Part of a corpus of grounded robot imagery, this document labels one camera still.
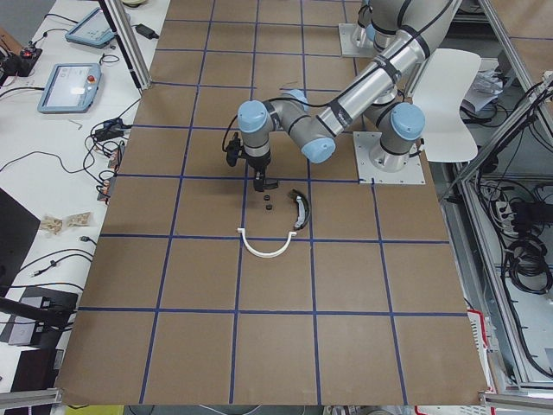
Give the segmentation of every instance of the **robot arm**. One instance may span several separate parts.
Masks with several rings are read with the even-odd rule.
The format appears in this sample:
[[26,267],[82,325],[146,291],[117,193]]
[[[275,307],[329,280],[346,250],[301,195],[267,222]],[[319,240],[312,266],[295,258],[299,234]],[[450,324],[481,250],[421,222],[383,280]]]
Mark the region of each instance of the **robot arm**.
[[[371,118],[386,118],[393,124],[395,134],[388,135],[391,141],[383,145],[385,149],[391,150],[391,154],[396,153],[394,149],[409,151],[415,131],[402,126],[401,120],[394,124],[394,114],[386,113],[382,117],[380,110],[395,99],[395,85],[403,73],[429,58],[442,42],[458,0],[371,0],[370,4],[364,0],[364,3],[367,7],[362,16],[365,19],[370,16],[373,44],[381,52],[344,91],[324,105],[323,111],[310,116],[307,100],[298,90],[264,102],[246,101],[239,107],[238,127],[244,145],[237,151],[239,139],[235,137],[231,142],[234,162],[236,158],[245,158],[254,168],[256,190],[266,188],[264,173],[270,163],[269,133],[272,131],[286,131],[311,163],[322,163],[334,153],[334,137],[365,113]],[[419,130],[416,138],[422,131],[419,116],[406,108],[397,116],[416,120],[414,128]]]

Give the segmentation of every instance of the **white desk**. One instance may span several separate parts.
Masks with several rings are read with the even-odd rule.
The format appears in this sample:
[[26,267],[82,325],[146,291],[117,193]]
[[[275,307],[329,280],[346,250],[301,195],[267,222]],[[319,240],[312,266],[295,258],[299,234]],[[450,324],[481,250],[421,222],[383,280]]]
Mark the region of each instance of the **white desk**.
[[[167,13],[169,0],[149,0],[137,9],[127,9],[131,24],[143,23],[158,34]],[[80,20],[92,9],[98,7],[95,2],[57,0],[51,13]],[[42,36],[48,29],[70,29],[72,23],[58,17],[47,17],[37,30],[33,40]],[[146,64],[152,62],[157,40],[148,40],[137,35]],[[21,91],[9,94],[0,99],[0,166],[8,161],[31,151],[42,150],[57,154],[70,170],[80,169],[86,154],[84,140],[89,130],[97,123],[116,117],[128,105],[140,97],[119,47],[115,41],[115,50],[110,48],[96,49],[65,40],[64,32],[54,31],[39,41],[37,46],[43,49],[35,71],[28,78],[19,78],[11,85],[0,88],[0,92],[17,86],[45,86],[55,63],[98,62],[102,53],[114,54],[120,58],[117,64],[102,66],[102,80],[95,102],[84,114],[40,114],[36,110],[40,91]],[[126,124],[131,124],[138,105],[123,116]],[[71,121],[82,124],[82,127]],[[107,166],[107,159],[95,156],[97,162],[90,168],[98,173]],[[66,248],[81,248],[93,252],[94,245],[79,241],[79,236],[86,235],[96,239],[105,217],[106,205],[96,201],[95,181],[85,172],[69,175],[60,167],[59,162],[44,155],[33,155],[14,163],[0,173],[0,188],[18,200],[26,209],[38,218],[44,214],[64,217],[69,214],[93,212],[93,226],[72,228],[59,235],[48,235],[39,231],[26,259],[26,263],[50,252]],[[84,285],[89,263],[81,258],[71,258],[60,263],[58,267],[44,274],[31,278],[32,271],[48,265],[50,259],[44,259],[31,266],[16,277],[14,284],[40,284],[48,282],[71,282]],[[70,286],[50,286],[47,288],[60,291],[79,292]],[[7,298],[19,300],[23,289],[11,289]],[[0,321],[7,321],[9,316],[0,313]],[[70,332],[64,333],[58,348],[67,346]],[[10,391],[16,371],[19,354],[29,348],[19,348],[0,343],[0,393]]]

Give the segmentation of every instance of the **yellow object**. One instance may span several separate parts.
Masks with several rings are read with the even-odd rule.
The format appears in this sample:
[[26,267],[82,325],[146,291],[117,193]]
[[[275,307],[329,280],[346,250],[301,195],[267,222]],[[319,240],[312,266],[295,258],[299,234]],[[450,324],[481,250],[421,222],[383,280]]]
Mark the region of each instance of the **yellow object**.
[[80,409],[73,409],[69,406],[66,415],[123,415],[124,405],[91,405]]

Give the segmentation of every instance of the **power adapter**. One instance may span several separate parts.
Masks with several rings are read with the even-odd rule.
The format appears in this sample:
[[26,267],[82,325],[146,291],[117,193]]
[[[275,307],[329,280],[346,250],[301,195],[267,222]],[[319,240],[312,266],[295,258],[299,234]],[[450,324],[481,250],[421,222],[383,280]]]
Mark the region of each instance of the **power adapter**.
[[135,30],[146,39],[159,39],[159,35],[154,30],[141,23],[135,26]]

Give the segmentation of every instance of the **blue and white device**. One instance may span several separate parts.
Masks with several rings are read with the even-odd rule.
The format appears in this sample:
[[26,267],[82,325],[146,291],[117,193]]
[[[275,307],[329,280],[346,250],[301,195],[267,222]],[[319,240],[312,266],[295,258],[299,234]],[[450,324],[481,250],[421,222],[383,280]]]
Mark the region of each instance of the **blue and white device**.
[[38,111],[45,114],[86,112],[94,101],[101,77],[98,63],[54,65]]
[[104,48],[113,37],[114,34],[100,7],[91,11],[66,33],[68,42],[80,43],[93,48]]

